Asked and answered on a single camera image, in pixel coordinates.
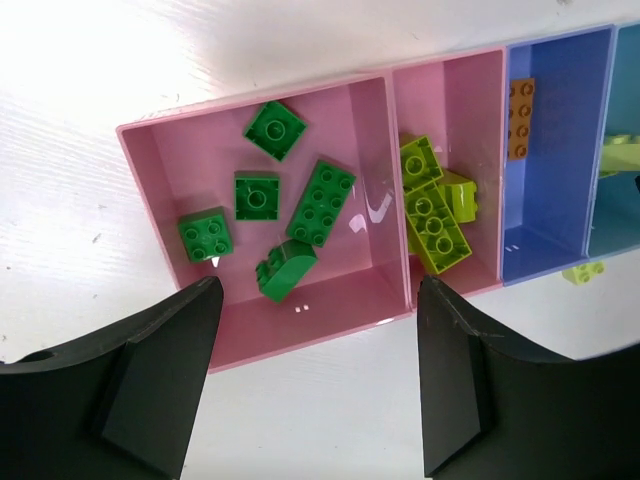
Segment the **pale lime small lego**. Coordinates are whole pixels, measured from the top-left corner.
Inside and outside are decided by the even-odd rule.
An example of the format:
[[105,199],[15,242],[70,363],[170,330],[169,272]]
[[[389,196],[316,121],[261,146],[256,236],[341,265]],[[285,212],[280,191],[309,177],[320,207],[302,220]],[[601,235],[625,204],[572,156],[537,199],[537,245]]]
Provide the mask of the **pale lime small lego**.
[[607,135],[601,151],[599,177],[638,172],[639,148],[638,135]]

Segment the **lime 2x4 lego plate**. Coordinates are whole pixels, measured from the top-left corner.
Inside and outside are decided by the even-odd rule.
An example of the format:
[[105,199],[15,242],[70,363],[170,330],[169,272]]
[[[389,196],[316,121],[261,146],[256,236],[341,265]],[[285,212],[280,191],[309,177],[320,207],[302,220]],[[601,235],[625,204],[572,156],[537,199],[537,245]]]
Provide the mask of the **lime 2x4 lego plate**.
[[425,270],[439,275],[472,250],[435,182],[404,194],[407,235]]

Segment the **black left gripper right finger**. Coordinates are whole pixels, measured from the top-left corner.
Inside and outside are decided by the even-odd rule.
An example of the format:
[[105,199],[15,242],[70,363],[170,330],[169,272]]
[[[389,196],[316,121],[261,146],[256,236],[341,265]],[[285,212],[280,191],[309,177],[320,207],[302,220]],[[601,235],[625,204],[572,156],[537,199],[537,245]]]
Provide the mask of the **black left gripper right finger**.
[[635,479],[639,348],[573,360],[426,276],[417,303],[431,479]]

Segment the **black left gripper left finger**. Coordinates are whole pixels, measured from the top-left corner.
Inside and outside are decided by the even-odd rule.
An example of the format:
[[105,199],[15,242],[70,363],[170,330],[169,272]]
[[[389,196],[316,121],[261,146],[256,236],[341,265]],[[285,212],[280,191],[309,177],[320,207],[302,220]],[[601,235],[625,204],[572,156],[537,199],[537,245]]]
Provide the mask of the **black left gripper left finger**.
[[206,277],[1,367],[5,479],[177,479],[224,292]]

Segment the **orange 2x4 lego plate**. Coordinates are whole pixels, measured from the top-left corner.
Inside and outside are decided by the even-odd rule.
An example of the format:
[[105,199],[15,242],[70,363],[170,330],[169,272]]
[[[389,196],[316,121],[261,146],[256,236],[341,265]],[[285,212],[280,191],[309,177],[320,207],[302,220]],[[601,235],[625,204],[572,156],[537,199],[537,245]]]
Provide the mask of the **orange 2x4 lego plate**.
[[512,80],[508,105],[508,151],[510,161],[524,159],[528,154],[535,93],[535,79]]

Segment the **green 2x2 lego brick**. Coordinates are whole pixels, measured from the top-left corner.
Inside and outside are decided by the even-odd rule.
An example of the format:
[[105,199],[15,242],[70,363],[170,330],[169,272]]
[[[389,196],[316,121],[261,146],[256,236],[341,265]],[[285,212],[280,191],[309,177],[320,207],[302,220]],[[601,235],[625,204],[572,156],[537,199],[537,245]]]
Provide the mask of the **green 2x2 lego brick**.
[[279,101],[266,102],[244,131],[244,137],[278,162],[283,162],[307,124]]

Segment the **green upturned square lego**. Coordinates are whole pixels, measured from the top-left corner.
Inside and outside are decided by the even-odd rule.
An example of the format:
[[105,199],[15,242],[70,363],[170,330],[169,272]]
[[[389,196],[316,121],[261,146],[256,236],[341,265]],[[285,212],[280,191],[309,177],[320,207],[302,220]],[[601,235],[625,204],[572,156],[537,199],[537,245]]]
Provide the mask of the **green upturned square lego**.
[[273,172],[236,171],[234,214],[237,221],[279,219],[280,177]]

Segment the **green long lego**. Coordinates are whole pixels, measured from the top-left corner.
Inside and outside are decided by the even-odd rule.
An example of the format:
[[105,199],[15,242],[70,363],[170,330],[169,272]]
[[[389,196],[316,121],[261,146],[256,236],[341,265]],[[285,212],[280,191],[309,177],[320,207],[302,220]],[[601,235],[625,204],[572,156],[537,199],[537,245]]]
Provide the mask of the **green long lego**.
[[294,209],[286,234],[314,247],[323,247],[336,224],[356,176],[318,160]]

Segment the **green curved slope lego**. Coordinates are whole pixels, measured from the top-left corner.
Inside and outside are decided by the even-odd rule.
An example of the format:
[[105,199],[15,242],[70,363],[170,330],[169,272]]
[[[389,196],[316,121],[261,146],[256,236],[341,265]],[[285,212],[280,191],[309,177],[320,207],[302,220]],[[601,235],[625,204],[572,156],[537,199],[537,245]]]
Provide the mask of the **green curved slope lego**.
[[277,245],[255,268],[259,291],[282,302],[316,262],[315,250],[307,243],[290,239]]

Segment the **green square lego brick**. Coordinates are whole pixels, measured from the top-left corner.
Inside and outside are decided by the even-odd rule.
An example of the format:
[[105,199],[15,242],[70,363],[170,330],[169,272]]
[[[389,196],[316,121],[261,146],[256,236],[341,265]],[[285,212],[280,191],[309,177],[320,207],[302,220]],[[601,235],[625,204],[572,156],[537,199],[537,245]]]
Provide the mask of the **green square lego brick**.
[[180,217],[178,230],[192,263],[226,256],[234,251],[231,231],[222,206]]

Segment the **green and yellow lego stack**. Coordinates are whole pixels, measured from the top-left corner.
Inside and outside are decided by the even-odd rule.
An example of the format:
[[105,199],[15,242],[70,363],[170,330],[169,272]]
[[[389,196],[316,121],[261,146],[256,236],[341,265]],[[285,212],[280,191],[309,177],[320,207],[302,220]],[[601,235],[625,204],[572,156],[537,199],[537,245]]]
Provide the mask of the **green and yellow lego stack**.
[[438,188],[458,224],[476,220],[477,185],[473,180],[450,170],[444,170],[443,177],[438,182]]

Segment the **lime upturned 2x2 lego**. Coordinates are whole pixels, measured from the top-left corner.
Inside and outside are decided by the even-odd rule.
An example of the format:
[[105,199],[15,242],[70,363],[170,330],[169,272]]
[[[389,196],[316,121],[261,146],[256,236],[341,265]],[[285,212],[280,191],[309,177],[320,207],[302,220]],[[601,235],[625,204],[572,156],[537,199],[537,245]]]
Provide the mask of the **lime upturned 2x2 lego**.
[[412,192],[444,176],[428,136],[417,137],[400,147],[403,190]]

